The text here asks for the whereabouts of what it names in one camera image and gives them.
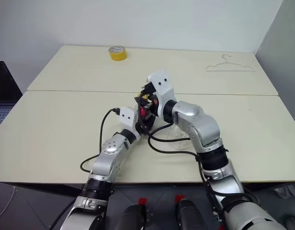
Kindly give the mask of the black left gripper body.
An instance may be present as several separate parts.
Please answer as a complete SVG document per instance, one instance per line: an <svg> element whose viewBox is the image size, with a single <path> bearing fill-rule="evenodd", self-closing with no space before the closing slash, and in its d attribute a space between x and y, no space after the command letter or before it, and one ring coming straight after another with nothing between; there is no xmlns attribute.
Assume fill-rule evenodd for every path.
<svg viewBox="0 0 295 230"><path fill-rule="evenodd" d="M153 127L153 124L154 124L154 117L149 122L145 122L145 117L141 116L141 120L137 121L135 127L137 132L140 135L145 135L147 131L150 132L150 130Z"/></svg>

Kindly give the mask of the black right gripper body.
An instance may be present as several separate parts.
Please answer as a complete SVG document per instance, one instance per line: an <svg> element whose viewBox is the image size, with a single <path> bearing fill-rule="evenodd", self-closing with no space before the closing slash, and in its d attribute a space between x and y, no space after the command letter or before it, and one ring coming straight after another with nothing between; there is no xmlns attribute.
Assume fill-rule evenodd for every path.
<svg viewBox="0 0 295 230"><path fill-rule="evenodd" d="M141 100L141 116L145 117L145 109L150 109L154 116L158 116L158 105L159 105L159 101L158 98L155 94L156 90L155 87L153 86L153 84L147 83L142 91L141 91L141 95L142 95L142 100Z"/></svg>

